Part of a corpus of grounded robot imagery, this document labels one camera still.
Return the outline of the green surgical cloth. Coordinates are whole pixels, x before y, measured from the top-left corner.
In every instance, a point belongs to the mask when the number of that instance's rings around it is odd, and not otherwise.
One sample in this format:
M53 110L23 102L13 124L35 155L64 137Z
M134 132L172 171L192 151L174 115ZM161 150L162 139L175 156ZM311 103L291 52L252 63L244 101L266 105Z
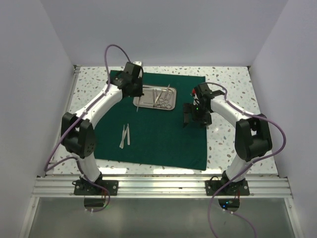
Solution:
M171 111L145 109L133 105L132 98L115 104L95 127L96 159L135 164L177 167L194 170L207 168L207 131L195 122L183 128L183 104L193 102L191 92L205 82L204 76L145 73L143 84L168 86L177 90L176 106ZM123 125L130 127L124 148L119 147Z

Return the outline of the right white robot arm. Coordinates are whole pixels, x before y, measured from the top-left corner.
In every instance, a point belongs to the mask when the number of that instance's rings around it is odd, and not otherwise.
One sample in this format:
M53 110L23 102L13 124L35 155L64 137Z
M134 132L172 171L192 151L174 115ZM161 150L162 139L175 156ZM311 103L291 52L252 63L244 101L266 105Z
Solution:
M210 180L211 189L230 195L243 185L255 160L272 149L272 140L265 115L243 110L228 100L227 93L223 86L213 91L210 83L197 85L191 93L194 101L183 104L183 125L196 122L207 127L212 123L211 115L217 113L235 128L236 156L220 180Z

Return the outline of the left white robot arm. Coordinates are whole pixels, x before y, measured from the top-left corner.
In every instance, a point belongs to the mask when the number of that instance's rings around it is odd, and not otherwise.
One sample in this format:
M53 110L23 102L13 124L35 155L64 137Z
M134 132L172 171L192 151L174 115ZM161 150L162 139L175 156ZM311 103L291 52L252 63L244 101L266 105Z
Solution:
M115 76L109 76L102 91L75 113L66 112L61 122L61 144L75 159L80 178L75 181L76 195L110 196L110 185L103 181L94 157L97 146L95 127L100 119L125 97L143 95L143 68L127 62Z

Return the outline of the steel surgical scissors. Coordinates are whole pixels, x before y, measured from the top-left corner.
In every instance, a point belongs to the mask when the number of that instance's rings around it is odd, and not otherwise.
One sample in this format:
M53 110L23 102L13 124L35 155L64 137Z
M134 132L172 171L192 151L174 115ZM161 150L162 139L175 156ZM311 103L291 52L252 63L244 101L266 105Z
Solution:
M171 96L169 95L170 92L170 84L167 86L166 90L163 92L163 96L159 99L160 107L166 108L167 104L169 103L169 100Z

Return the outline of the steel instrument tray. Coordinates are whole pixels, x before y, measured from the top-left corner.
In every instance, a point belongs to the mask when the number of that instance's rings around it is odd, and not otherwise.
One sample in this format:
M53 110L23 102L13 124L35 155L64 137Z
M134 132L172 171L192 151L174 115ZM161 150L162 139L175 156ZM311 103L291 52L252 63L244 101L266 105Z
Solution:
M163 96L163 92L166 90L167 86L155 86L155 85L144 85L143 86L143 96L141 96L140 108L147 108L147 109L158 109L158 110L166 110L171 111L176 106L176 96L177 90L173 87L170 87L169 95L171 96L169 103L167 104L166 108L160 107L160 102L158 103L157 107L153 107L153 90L157 89L158 91L162 91L161 97ZM137 107L139 97L134 97L133 105Z

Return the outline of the steel forceps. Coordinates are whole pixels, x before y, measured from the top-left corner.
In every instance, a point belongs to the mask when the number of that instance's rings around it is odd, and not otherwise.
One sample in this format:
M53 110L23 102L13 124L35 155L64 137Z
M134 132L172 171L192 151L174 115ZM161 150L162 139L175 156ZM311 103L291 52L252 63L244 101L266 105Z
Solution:
M162 91L158 91L157 89L153 90L153 107L157 107L159 104L159 99L161 97Z

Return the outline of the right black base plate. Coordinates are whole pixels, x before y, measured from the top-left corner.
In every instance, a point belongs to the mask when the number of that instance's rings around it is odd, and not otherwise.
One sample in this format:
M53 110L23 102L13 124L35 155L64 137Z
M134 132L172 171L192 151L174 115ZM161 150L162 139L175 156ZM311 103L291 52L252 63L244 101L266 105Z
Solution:
M207 196L213 196L216 191L224 185L220 180L206 180L205 181L205 190ZM220 190L216 196L249 196L249 185L244 179L240 182L232 182L227 185L225 188Z

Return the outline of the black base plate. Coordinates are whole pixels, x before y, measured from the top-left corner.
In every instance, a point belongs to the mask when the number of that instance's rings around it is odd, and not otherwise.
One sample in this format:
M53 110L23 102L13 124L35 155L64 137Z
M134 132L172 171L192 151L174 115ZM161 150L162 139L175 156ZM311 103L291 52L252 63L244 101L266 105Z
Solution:
M205 190L207 196L213 196L216 191L224 185L220 180L206 180L205 181ZM227 185L225 188L220 190L216 196L249 196L249 185L244 179L240 182L232 182Z
M76 180L72 182L74 186L74 195L77 196L98 196L104 195L105 193L99 187L92 185L86 180ZM118 181L117 180L102 180L98 184L99 186L107 189L110 196L116 196L118 191Z

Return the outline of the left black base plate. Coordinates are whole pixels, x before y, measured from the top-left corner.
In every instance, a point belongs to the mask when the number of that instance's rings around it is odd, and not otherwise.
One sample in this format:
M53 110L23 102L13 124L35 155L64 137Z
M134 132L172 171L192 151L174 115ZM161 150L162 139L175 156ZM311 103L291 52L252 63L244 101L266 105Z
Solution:
M74 195L77 196L98 196L104 195L105 193L99 187L92 185L86 180L76 180L72 182L74 186ZM110 196L116 196L118 191L118 181L117 180L102 180L98 184L99 186L107 189Z

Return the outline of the aluminium mounting rail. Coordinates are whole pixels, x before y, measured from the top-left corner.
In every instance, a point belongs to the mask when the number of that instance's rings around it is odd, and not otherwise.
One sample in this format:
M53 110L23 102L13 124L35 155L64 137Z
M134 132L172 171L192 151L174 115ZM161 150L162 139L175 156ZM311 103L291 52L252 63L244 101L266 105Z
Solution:
M206 198L206 176L105 176L118 181L115 198ZM37 178L33 197L73 197L75 176ZM247 198L291 198L288 179L278 177L246 178L250 195Z

